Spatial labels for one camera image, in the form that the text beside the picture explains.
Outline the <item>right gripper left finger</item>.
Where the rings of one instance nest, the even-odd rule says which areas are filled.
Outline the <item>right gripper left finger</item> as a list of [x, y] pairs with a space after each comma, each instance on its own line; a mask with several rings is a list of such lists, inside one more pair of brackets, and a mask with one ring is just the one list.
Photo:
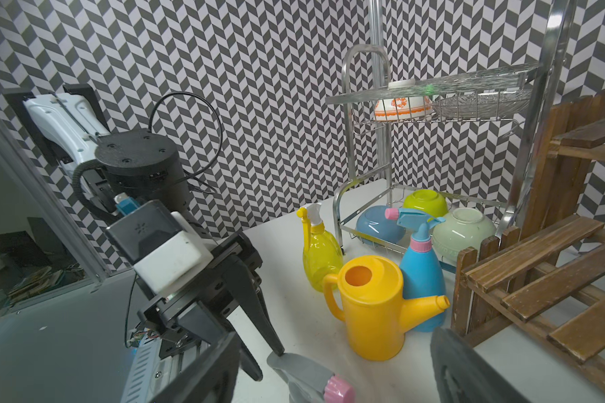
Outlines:
[[230, 332], [206, 349], [150, 402], [231, 402], [240, 369], [240, 338]]

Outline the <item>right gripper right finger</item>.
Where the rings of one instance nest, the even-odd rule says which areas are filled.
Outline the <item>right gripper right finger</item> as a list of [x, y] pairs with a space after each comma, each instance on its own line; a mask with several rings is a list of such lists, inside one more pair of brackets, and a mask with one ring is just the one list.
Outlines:
[[527, 401], [452, 330], [435, 329], [430, 340], [430, 352], [442, 402]]

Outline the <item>blue spray bottle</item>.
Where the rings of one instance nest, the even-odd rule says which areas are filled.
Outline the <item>blue spray bottle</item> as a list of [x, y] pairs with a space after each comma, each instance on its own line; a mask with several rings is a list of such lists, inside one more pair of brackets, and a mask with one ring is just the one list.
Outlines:
[[430, 230], [443, 223], [428, 213], [411, 208], [388, 208], [385, 217], [412, 231], [403, 255], [403, 331], [431, 332], [443, 325], [450, 300], [445, 295], [445, 278], [432, 245]]

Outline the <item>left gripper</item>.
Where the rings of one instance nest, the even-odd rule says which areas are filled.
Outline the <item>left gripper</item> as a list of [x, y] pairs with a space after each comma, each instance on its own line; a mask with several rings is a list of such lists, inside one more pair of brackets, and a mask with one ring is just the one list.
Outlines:
[[[208, 308], [226, 332], [234, 330], [228, 316], [241, 308], [272, 352], [282, 356], [285, 349], [262, 307], [261, 278], [256, 273], [262, 266], [258, 250], [246, 234], [238, 231], [214, 247], [212, 254], [213, 261], [206, 269], [168, 298], [157, 297], [141, 278], [135, 279], [135, 285], [150, 300], [139, 310], [140, 325], [151, 329], [152, 334], [161, 339], [159, 358], [172, 358], [205, 343], [196, 332], [177, 321], [197, 303]], [[259, 364], [242, 339], [240, 368], [254, 381], [263, 380]]]

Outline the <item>yellow watering can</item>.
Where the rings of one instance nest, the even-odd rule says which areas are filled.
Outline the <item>yellow watering can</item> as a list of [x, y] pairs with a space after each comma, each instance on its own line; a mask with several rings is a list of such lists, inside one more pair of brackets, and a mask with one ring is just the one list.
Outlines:
[[444, 295], [403, 299], [403, 273], [377, 255], [354, 258], [326, 275], [323, 292], [330, 312], [346, 324], [349, 345], [369, 361], [395, 357], [406, 332], [450, 307]]

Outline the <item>pink spray bottle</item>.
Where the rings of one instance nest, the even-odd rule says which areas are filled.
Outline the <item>pink spray bottle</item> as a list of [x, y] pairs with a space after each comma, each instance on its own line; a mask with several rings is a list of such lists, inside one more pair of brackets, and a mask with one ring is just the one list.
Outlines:
[[300, 354], [271, 353], [267, 364], [287, 384], [290, 402], [356, 401], [353, 386], [332, 370]]

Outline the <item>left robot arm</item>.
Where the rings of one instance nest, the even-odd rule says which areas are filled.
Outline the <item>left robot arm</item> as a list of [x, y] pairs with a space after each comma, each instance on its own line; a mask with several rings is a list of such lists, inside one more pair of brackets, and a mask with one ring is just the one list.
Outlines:
[[258, 250], [242, 232], [218, 242], [197, 222], [188, 183], [200, 174], [184, 171], [174, 141], [151, 128], [110, 131], [87, 84], [45, 95], [8, 89], [4, 96], [132, 266], [134, 287], [148, 299], [138, 328], [161, 339], [162, 357], [216, 344], [233, 331], [229, 315], [236, 308], [275, 356], [284, 354], [260, 288]]

